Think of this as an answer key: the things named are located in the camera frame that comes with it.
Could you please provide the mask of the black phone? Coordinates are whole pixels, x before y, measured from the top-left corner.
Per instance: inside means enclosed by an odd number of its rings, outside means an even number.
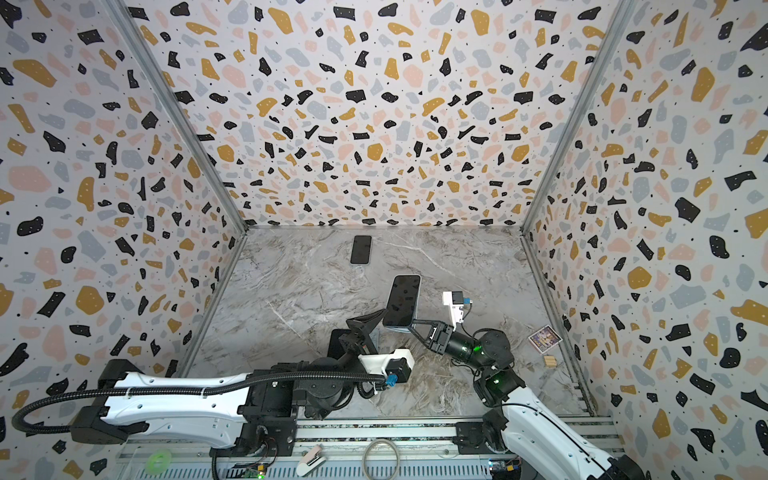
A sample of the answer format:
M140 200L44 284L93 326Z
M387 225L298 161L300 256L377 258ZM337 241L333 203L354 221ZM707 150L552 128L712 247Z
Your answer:
M418 274L397 275L394 277L382 320L385 328L395 331L407 331L417 311L421 276Z
M370 262L372 237L356 235L353 238L350 263L352 265L367 265Z

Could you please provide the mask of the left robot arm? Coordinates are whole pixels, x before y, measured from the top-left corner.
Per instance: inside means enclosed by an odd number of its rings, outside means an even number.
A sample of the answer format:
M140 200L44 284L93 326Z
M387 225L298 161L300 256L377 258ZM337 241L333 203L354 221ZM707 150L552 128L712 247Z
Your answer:
M98 380L98 395L70 426L74 441L123 444L134 436L203 443L229 456L288 444L298 414L322 420L354 395L370 398L405 382L408 351L379 353L370 337L384 313L348 320L333 332L329 354L314 361L278 363L216 378L160 378L127 360L112 360Z

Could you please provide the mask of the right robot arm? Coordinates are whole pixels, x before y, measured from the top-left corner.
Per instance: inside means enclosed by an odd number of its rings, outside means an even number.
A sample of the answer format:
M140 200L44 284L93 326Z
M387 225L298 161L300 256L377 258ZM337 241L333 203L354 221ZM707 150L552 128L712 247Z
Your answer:
M490 448L519 455L543 479L645 477L628 455L598 448L539 400L514 371L503 331L481 328L470 336L435 320L415 320L408 330L430 351L475 371L474 391L488 408L483 429Z

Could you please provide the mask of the colourful printed card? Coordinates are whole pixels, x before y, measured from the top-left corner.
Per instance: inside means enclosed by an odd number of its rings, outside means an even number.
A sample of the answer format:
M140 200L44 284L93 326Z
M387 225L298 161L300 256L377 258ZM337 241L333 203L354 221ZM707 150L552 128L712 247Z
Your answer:
M532 333L528 340L540 354L545 354L558 346L562 342L562 337L551 325L547 325Z

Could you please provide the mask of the white pink small device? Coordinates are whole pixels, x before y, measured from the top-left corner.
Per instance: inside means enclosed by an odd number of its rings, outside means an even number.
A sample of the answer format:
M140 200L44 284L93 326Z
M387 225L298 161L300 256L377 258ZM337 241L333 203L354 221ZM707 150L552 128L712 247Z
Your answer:
M299 477L306 477L323 465L326 460L327 458L324 456L322 446L315 445L307 451L298 462L295 470L296 475Z

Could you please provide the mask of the green tape roll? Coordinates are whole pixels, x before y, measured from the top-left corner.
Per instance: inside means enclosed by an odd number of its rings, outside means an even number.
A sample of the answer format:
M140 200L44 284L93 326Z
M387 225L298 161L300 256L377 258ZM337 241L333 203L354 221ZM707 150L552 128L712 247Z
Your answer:
M172 463L170 450L162 449L152 453L146 460L144 471L148 476L163 475Z

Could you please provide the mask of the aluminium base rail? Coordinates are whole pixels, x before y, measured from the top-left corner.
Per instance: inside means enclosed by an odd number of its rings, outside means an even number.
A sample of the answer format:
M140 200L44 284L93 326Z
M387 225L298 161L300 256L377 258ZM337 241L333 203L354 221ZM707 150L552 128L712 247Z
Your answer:
M119 454L111 479L298 479L296 466L315 445L326 462L309 479L539 479L517 454L460 454L451 442L458 422L477 418L370 418L300 420L289 457L213 459L204 444L159 440L131 441ZM148 457L170 450L163 475L148 476Z

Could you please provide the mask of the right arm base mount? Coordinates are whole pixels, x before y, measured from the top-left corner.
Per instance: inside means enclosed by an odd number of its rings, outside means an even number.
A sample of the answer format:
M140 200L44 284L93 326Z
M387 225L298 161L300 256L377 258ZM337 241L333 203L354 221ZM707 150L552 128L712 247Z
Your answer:
M512 422L493 423L490 420L458 422L451 442L460 454L526 454L536 444L521 432L514 430Z

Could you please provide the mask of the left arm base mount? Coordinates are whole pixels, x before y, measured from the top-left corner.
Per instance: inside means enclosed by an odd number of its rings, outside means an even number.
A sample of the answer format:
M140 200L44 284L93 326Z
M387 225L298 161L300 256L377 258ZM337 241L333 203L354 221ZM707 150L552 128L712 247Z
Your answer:
M294 419L272 419L261 424L245 424L235 443L227 448L211 448L211 457L266 456L289 457L297 439Z

